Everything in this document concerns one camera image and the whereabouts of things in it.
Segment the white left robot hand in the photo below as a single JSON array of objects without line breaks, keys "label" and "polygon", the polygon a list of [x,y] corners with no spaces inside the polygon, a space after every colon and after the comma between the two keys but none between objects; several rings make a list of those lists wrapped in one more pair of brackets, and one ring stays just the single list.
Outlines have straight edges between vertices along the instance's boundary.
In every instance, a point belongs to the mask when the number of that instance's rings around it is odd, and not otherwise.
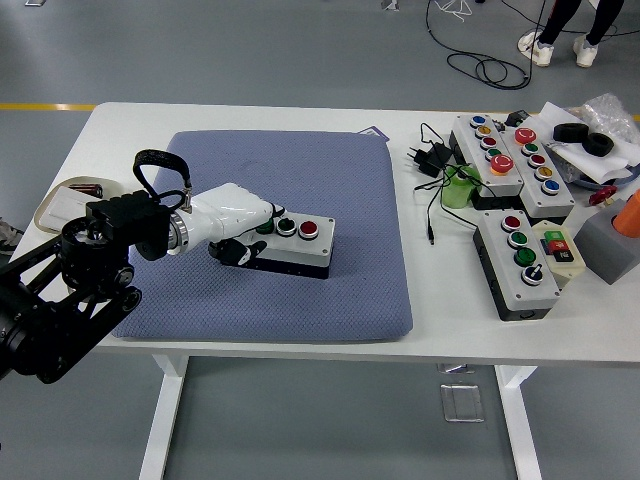
[{"label": "white left robot hand", "polygon": [[281,216],[285,208],[261,199],[245,188],[226,183],[189,200],[170,217],[168,253],[178,255],[203,241],[220,263],[243,266],[265,248],[264,241],[249,246],[237,240],[242,234]]}]

